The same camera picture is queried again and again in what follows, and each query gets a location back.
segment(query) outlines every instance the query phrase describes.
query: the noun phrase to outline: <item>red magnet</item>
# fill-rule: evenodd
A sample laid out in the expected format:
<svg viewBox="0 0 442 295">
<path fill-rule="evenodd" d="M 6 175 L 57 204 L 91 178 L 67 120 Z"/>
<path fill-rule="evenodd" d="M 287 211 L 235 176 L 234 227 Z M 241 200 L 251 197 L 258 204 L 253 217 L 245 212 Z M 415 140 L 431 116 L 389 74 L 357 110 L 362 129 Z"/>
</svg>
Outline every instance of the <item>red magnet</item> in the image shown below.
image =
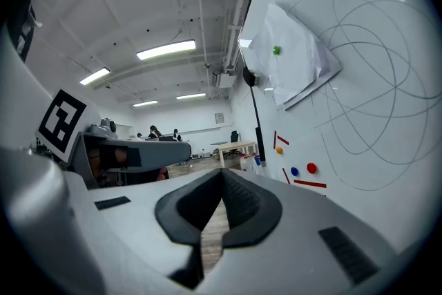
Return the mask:
<svg viewBox="0 0 442 295">
<path fill-rule="evenodd" d="M 307 171 L 310 173 L 316 173 L 318 170 L 318 167 L 316 167 L 316 165 L 312 162 L 307 164 Z"/>
</svg>

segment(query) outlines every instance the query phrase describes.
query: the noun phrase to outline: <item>office chair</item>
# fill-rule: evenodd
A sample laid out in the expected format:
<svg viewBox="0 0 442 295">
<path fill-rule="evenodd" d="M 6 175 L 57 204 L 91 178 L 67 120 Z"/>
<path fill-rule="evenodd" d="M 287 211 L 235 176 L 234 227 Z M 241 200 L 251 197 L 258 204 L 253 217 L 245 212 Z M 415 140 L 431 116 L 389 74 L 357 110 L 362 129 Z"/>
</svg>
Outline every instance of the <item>office chair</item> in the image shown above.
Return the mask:
<svg viewBox="0 0 442 295">
<path fill-rule="evenodd" d="M 233 131 L 232 134 L 230 135 L 230 143 L 236 143 L 238 141 L 239 138 L 239 134 L 237 131 Z M 226 153 L 224 155 L 224 157 L 226 158 L 227 156 L 231 156 L 231 155 L 242 155 L 241 151 L 237 150 L 237 149 L 232 149 L 230 150 L 228 153 Z"/>
</svg>

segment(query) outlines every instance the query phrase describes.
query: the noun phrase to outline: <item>wooden floor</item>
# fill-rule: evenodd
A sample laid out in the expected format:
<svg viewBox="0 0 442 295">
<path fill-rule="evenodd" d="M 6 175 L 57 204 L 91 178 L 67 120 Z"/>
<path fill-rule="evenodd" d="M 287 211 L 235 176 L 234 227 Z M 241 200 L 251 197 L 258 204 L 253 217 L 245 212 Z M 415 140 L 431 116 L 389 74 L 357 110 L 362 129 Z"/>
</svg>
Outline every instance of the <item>wooden floor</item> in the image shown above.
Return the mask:
<svg viewBox="0 0 442 295">
<path fill-rule="evenodd" d="M 227 158 L 224 160 L 226 167 L 230 169 L 240 168 L 239 157 Z M 167 166 L 170 178 L 177 178 L 195 171 L 204 169 L 219 169 L 221 162 L 213 158 L 190 160 L 183 166 Z M 226 208 L 224 202 L 218 205 L 210 221 L 207 223 L 201 234 L 201 255 L 204 275 L 208 274 L 221 257 L 221 237 L 229 230 Z"/>
</svg>

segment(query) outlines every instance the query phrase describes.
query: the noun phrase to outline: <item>wooden table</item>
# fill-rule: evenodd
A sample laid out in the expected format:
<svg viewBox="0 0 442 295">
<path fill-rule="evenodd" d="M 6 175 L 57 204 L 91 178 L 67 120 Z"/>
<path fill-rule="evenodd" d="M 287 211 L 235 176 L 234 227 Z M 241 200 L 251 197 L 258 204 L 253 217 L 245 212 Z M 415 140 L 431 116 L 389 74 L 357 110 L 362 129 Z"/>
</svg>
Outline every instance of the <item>wooden table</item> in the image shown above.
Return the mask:
<svg viewBox="0 0 442 295">
<path fill-rule="evenodd" d="M 220 151 L 220 159 L 221 159 L 221 167 L 225 167 L 224 165 L 224 156 L 222 155 L 223 151 L 230 151 L 234 149 L 246 149 L 253 147 L 253 152 L 256 153 L 256 143 L 255 142 L 235 142 L 235 143 L 227 143 L 218 146 L 218 150 Z"/>
</svg>

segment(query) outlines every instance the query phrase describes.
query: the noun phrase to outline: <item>ceiling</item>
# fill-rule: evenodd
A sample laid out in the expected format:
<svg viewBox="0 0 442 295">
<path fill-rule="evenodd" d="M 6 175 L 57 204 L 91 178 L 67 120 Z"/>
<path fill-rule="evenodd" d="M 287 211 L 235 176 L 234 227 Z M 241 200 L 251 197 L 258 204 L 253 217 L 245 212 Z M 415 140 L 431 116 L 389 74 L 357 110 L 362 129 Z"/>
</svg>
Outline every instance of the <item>ceiling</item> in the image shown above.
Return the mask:
<svg viewBox="0 0 442 295">
<path fill-rule="evenodd" d="M 201 1 L 211 80 L 213 71 L 222 70 L 237 0 Z M 153 99 L 170 104 L 177 95 L 199 92 L 212 99 L 229 94 L 228 89 L 208 87 L 199 0 L 32 2 L 43 26 L 35 31 L 26 64 L 50 93 L 60 85 L 76 89 L 90 73 L 107 67 L 111 73 L 106 82 L 100 80 L 88 88 L 92 99 L 106 95 L 132 106 Z M 248 2 L 244 0 L 243 12 Z M 186 39 L 195 40 L 196 50 L 147 61 L 136 56 Z"/>
</svg>

